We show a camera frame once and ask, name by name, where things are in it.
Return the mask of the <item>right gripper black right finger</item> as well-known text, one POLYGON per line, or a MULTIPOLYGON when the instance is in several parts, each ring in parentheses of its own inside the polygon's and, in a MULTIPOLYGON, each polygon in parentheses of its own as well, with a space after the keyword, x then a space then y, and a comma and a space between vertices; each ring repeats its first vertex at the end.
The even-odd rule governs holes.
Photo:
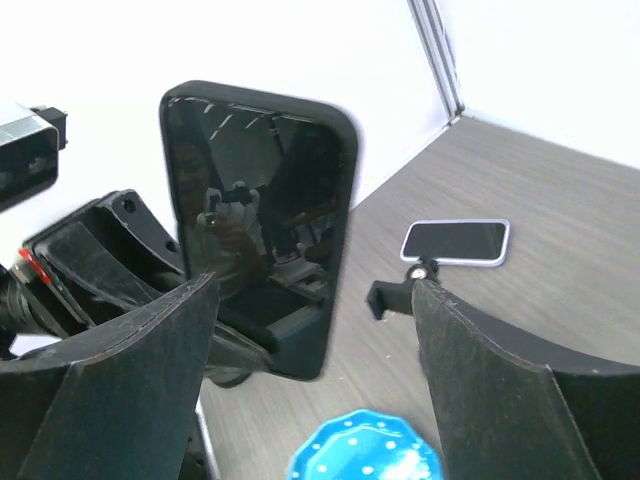
POLYGON ((413 313, 451 479, 635 479, 639 369, 581 353, 421 281, 413 313))

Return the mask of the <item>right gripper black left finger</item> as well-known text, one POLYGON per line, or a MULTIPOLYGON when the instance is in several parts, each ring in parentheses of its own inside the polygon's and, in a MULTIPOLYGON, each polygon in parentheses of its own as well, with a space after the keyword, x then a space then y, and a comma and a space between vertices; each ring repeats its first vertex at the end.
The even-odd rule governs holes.
POLYGON ((175 479, 218 309, 205 274, 1 365, 5 479, 175 479))

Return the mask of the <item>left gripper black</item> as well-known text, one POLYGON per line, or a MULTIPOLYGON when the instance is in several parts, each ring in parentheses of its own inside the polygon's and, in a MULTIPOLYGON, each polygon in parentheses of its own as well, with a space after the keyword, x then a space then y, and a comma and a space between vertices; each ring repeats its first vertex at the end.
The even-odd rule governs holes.
POLYGON ((208 366, 272 366, 270 352, 249 337, 248 324, 231 325, 213 276, 184 280, 178 242, 135 190, 111 192, 96 208, 106 224, 93 228, 73 220, 35 241, 32 252, 19 248, 9 268, 1 266, 2 360, 41 347, 27 344, 15 353, 19 337, 44 337, 48 345, 106 322, 109 309, 121 315, 183 293, 189 301, 181 311, 211 335, 208 366))

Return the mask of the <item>black smartphone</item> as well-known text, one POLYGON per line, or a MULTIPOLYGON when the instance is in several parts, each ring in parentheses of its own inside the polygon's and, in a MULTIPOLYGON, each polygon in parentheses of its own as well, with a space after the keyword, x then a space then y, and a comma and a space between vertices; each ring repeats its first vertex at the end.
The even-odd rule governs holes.
POLYGON ((359 142, 337 106, 203 80, 159 106, 186 275, 219 307, 206 376, 312 381, 335 314, 359 142))

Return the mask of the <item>black phone stand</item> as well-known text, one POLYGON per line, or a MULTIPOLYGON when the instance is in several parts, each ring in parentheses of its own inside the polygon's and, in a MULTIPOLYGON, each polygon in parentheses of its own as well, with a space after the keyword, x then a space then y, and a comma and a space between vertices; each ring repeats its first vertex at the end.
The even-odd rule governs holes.
POLYGON ((369 289, 366 302, 375 320, 382 320, 387 311, 413 315, 412 293, 419 280, 439 283, 439 263, 430 257, 420 257, 406 271, 401 283, 375 280, 369 289))

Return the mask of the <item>blue dotted plate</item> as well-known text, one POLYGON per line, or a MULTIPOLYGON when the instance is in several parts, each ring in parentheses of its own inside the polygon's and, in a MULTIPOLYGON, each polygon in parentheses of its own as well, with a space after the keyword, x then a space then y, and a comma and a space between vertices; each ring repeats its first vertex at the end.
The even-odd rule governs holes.
POLYGON ((358 409, 322 423, 292 456, 297 480, 445 478, 437 451, 402 417, 358 409))

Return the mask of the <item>lavender smartphone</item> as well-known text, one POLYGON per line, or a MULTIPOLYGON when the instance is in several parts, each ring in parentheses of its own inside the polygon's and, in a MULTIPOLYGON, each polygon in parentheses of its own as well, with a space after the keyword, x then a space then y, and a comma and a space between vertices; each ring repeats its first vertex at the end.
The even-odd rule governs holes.
POLYGON ((422 220, 410 225, 400 258, 439 265, 494 268, 507 256, 511 225, 506 219, 422 220))

